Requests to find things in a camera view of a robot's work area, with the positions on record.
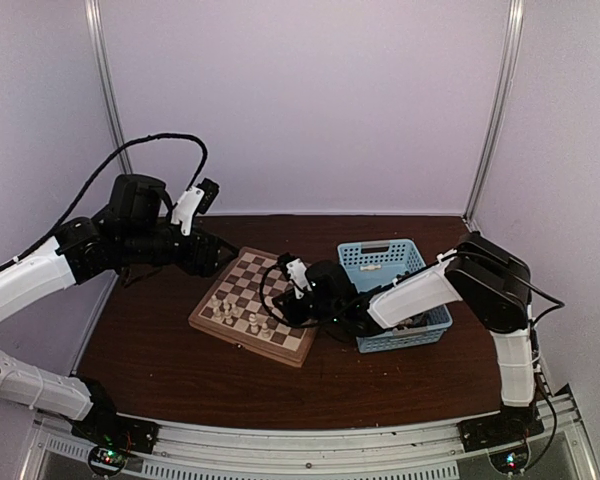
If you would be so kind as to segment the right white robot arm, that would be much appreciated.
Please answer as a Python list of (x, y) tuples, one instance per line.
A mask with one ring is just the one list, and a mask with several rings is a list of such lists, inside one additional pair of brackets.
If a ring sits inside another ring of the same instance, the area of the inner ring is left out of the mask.
[(501, 402), (493, 419), (499, 440), (515, 440), (531, 424), (535, 395), (530, 271), (525, 262), (477, 232), (424, 262), (409, 239), (344, 243), (336, 261), (305, 265), (285, 254), (277, 269), (289, 288), (267, 302), (274, 318), (293, 328), (324, 324), (356, 337), (361, 351), (375, 340), (397, 348), (398, 331), (445, 321), (448, 304), (463, 302), (494, 340)]

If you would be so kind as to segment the white queen chess piece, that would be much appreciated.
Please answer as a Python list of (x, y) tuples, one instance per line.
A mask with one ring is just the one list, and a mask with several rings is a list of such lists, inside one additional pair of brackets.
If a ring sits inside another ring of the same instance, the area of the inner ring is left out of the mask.
[(260, 326), (258, 323), (258, 318), (255, 314), (251, 313), (248, 318), (250, 332), (254, 335), (257, 335), (260, 331)]

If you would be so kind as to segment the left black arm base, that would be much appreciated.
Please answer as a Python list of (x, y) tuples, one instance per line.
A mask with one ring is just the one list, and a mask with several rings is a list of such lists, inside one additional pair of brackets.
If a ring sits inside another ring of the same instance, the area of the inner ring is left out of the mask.
[(79, 377), (87, 387), (93, 406), (82, 420), (69, 419), (74, 436), (116, 452), (153, 452), (159, 425), (153, 421), (118, 413), (112, 398), (100, 382)]

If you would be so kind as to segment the aluminium frame post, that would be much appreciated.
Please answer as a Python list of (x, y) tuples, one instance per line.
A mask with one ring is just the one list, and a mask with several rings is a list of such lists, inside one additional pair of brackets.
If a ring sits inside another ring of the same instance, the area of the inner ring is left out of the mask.
[(95, 63), (100, 79), (107, 125), (115, 147), (125, 143), (125, 136), (119, 114), (115, 89), (109, 65), (105, 31), (102, 22), (101, 6), (98, 0), (85, 0), (87, 28), (91, 38)]
[(477, 210), (487, 183), (498, 137), (505, 118), (506, 106), (513, 85), (524, 28), (525, 2), (509, 2), (508, 19), (503, 40), (503, 49), (487, 130), (482, 145), (478, 167), (462, 216), (470, 230), (478, 230)]

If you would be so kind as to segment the right aluminium frame post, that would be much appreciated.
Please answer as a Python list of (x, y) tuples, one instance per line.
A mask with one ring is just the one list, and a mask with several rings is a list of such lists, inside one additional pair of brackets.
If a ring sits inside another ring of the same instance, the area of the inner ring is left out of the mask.
[(487, 183), (498, 137), (505, 118), (506, 106), (513, 85), (524, 28), (525, 2), (509, 2), (508, 19), (503, 40), (503, 49), (487, 130), (482, 145), (478, 167), (462, 216), (470, 230), (478, 230), (477, 210)]

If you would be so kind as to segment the left aluminium frame post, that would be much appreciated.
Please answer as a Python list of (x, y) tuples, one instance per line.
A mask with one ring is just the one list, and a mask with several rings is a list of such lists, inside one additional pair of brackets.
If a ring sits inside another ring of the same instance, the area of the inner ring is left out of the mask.
[(100, 79), (107, 125), (115, 147), (125, 143), (125, 136), (119, 114), (115, 89), (109, 65), (105, 31), (102, 22), (101, 6), (98, 0), (85, 0), (87, 28), (91, 38), (95, 63)]

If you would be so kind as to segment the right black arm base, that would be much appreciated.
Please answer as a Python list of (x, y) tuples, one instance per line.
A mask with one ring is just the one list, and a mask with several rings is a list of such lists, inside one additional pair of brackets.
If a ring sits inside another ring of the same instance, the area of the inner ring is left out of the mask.
[(497, 413), (463, 420), (457, 427), (465, 452), (522, 442), (544, 432), (534, 403), (527, 407), (502, 405)]

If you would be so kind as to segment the wooden folding chess board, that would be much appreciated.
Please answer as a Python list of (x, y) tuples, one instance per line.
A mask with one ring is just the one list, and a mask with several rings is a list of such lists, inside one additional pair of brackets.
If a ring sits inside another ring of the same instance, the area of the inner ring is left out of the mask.
[[(215, 280), (212, 287), (203, 296), (189, 315), (191, 327), (241, 346), (248, 351), (267, 357), (285, 365), (300, 368), (303, 366), (315, 339), (317, 330), (294, 329), (277, 321), (281, 313), (272, 305), (272, 299), (292, 285), (289, 284), (279, 270), (266, 274), (265, 270), (276, 263), (277, 257), (268, 252), (250, 247), (241, 249), (237, 259), (233, 260)], [(211, 305), (211, 297), (216, 295), (221, 304)], [(223, 299), (239, 307), (240, 314), (234, 317), (234, 323), (223, 322)], [(218, 308), (222, 313), (220, 320), (213, 319), (213, 310)], [(261, 327), (267, 323), (272, 331), (269, 340), (250, 332), (249, 315), (258, 318)]]

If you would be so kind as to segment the white king chess piece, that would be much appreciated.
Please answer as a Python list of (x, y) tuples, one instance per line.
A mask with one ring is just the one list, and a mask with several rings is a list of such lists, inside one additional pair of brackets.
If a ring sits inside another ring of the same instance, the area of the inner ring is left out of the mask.
[(360, 266), (360, 271), (361, 272), (375, 271), (375, 270), (379, 270), (381, 268), (382, 268), (382, 265), (364, 265), (364, 266)]

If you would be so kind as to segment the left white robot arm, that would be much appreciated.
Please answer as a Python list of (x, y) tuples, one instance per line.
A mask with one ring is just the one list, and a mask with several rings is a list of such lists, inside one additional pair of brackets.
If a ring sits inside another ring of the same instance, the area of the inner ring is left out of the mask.
[(219, 193), (205, 179), (176, 202), (163, 181), (116, 178), (108, 203), (93, 217), (63, 220), (32, 252), (0, 272), (0, 400), (83, 420), (103, 444), (124, 424), (105, 394), (67, 374), (86, 335), (87, 304), (104, 281), (133, 265), (175, 265), (210, 277), (226, 243), (195, 226)]

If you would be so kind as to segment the front aluminium rail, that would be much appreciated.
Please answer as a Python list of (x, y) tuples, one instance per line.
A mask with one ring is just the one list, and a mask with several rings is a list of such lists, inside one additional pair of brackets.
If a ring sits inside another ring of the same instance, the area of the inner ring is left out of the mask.
[[(465, 449), (459, 422), (335, 430), (256, 430), (153, 420), (154, 450), (134, 453), (111, 479), (600, 479), (584, 422), (570, 394), (538, 408), (545, 432), (531, 437), (524, 475), (501, 474), (490, 450)], [(36, 414), (16, 479), (98, 479), (87, 465), (92, 444), (71, 435), (64, 421)]]

